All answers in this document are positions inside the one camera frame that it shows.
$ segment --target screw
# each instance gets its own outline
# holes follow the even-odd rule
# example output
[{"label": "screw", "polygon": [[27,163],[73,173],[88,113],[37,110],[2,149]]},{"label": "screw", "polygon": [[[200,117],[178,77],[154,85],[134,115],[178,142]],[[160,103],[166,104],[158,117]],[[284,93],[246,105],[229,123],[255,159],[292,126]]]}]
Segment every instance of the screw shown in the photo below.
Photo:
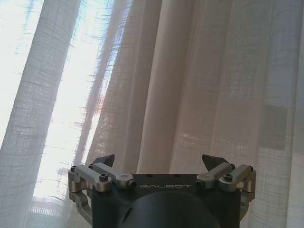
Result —
[{"label": "screw", "polygon": [[201,182],[201,181],[197,180],[197,181],[195,181],[194,186],[195,186],[197,189],[202,189],[202,188],[205,187],[205,184],[204,184],[204,182]]},{"label": "screw", "polygon": [[228,182],[231,182],[233,179],[232,175],[229,173],[225,174],[223,177],[224,177],[224,180],[228,181]]},{"label": "screw", "polygon": [[129,187],[130,189],[135,189],[135,187],[136,187],[136,182],[133,181],[133,180],[130,180],[130,181],[129,181],[129,184],[128,184],[128,187]]},{"label": "screw", "polygon": [[106,174],[106,173],[100,174],[99,180],[100,180],[101,182],[107,181],[107,180],[108,180],[108,174]]}]

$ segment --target white curtain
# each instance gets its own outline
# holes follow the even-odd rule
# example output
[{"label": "white curtain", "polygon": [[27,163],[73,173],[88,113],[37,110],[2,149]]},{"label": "white curtain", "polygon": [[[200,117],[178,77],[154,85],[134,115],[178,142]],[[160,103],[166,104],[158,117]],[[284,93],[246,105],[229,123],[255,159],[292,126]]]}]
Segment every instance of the white curtain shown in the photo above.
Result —
[{"label": "white curtain", "polygon": [[242,228],[304,226],[303,0],[0,0],[0,227],[89,227],[67,171],[257,170]]}]

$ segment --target linen curtain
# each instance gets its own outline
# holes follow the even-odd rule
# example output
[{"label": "linen curtain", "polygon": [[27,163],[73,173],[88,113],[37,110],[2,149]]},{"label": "linen curtain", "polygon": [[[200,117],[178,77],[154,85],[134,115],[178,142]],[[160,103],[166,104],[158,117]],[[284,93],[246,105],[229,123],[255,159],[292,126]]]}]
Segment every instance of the linen curtain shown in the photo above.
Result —
[{"label": "linen curtain", "polygon": [[304,225],[303,0],[1,0],[0,227],[89,227],[67,171],[257,170],[243,228]]}]

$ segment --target silver mechanical part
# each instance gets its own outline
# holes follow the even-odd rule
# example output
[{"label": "silver mechanical part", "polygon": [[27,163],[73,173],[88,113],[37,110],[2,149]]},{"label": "silver mechanical part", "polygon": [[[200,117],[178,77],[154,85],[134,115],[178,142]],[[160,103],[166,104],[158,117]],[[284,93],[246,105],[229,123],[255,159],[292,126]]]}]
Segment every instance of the silver mechanical part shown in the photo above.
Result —
[{"label": "silver mechanical part", "polygon": [[225,173],[231,172],[232,168],[231,164],[223,162],[207,173],[198,174],[196,185],[204,189],[212,189],[219,178]]},{"label": "silver mechanical part", "polygon": [[103,163],[94,164],[93,170],[98,173],[106,173],[120,189],[129,189],[136,186],[136,182],[132,174],[116,172],[112,167]]},{"label": "silver mechanical part", "polygon": [[232,176],[232,181],[228,181],[224,177],[219,179],[219,186],[223,191],[234,192],[240,182],[243,182],[243,187],[240,190],[251,192],[255,189],[255,184],[248,183],[249,181],[256,179],[256,171],[251,171],[250,166],[241,165],[233,170],[230,175]]},{"label": "silver mechanical part", "polygon": [[92,226],[92,209],[90,208],[87,197],[80,192],[69,193],[69,198],[76,203],[76,208],[79,214]]},{"label": "silver mechanical part", "polygon": [[81,183],[82,179],[91,183],[98,192],[106,192],[111,190],[112,180],[110,177],[107,180],[101,181],[100,174],[98,172],[85,165],[78,165],[75,167],[74,180],[77,183]]},{"label": "silver mechanical part", "polygon": [[241,165],[230,173],[232,180],[225,177],[219,179],[219,186],[223,191],[234,192],[241,190],[240,220],[246,215],[249,203],[256,195],[256,174],[252,166]]}]

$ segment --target silver linkage arm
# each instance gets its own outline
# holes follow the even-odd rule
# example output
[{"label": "silver linkage arm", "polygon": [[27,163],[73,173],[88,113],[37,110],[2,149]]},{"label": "silver linkage arm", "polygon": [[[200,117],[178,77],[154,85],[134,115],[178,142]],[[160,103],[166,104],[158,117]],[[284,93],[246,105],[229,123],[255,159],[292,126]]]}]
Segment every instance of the silver linkage arm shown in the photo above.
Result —
[{"label": "silver linkage arm", "polygon": [[219,179],[219,186],[223,191],[234,192],[237,188],[242,191],[240,220],[246,215],[249,202],[255,198],[256,174],[252,166],[241,165]]},{"label": "silver linkage arm", "polygon": [[107,174],[120,189],[132,189],[136,187],[136,182],[132,174],[116,172],[112,167],[103,163],[94,164],[93,170],[98,173]]},{"label": "silver linkage arm", "polygon": [[120,174],[103,163],[72,166],[68,171],[69,198],[76,202],[76,207],[85,220],[92,225],[92,209],[88,205],[87,196],[91,197],[91,189],[98,192],[111,190],[112,181],[121,189],[134,188],[136,182],[131,174]]},{"label": "silver linkage arm", "polygon": [[233,168],[234,165],[223,162],[207,173],[198,174],[195,185],[200,189],[212,189],[219,178],[225,173],[230,173]]}]

